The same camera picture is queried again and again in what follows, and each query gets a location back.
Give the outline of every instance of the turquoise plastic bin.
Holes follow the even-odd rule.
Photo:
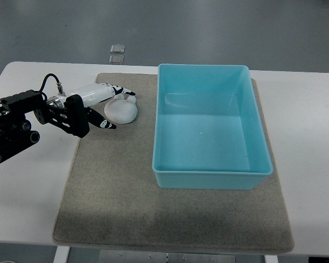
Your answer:
[[[158,67],[152,168],[163,188],[249,190],[273,172],[248,67]]]

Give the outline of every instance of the white ball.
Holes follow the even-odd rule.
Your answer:
[[[104,111],[106,117],[117,124],[132,122],[138,114],[135,102],[135,96],[129,96],[127,100],[124,99],[123,94],[114,96],[114,98],[105,105]]]

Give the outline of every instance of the clear plastic piece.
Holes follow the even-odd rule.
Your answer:
[[[111,46],[111,53],[124,53],[124,45],[112,45]]]
[[[122,65],[124,56],[122,55],[112,55],[110,56],[110,64]]]

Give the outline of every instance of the gray felt mat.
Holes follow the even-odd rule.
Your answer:
[[[97,82],[134,91],[138,116],[116,130],[90,127],[80,140],[56,217],[56,244],[182,253],[292,250],[269,141],[274,173],[253,190],[159,188],[151,168],[157,76],[102,73]],[[256,83],[254,89],[259,104]],[[95,109],[103,112],[104,105]]]

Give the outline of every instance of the robotic hand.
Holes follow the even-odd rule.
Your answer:
[[[51,97],[47,103],[54,105],[55,107],[62,107],[68,97],[79,95],[83,100],[84,107],[86,108],[89,123],[99,128],[116,129],[114,124],[107,121],[101,114],[90,108],[90,106],[93,106],[99,102],[106,101],[118,94],[135,95],[135,93],[129,89],[122,88],[117,85],[108,83],[93,83],[67,94],[64,93],[61,88],[59,88],[59,94]]]
[[[56,79],[59,93],[48,99],[43,89],[50,76]],[[82,138],[90,131],[89,123],[99,128],[116,128],[90,107],[117,94],[135,95],[129,89],[107,83],[94,83],[66,94],[57,76],[50,73],[39,91],[28,90],[1,98],[0,163],[39,141],[39,132],[31,130],[26,113],[33,111],[41,124],[50,123]]]

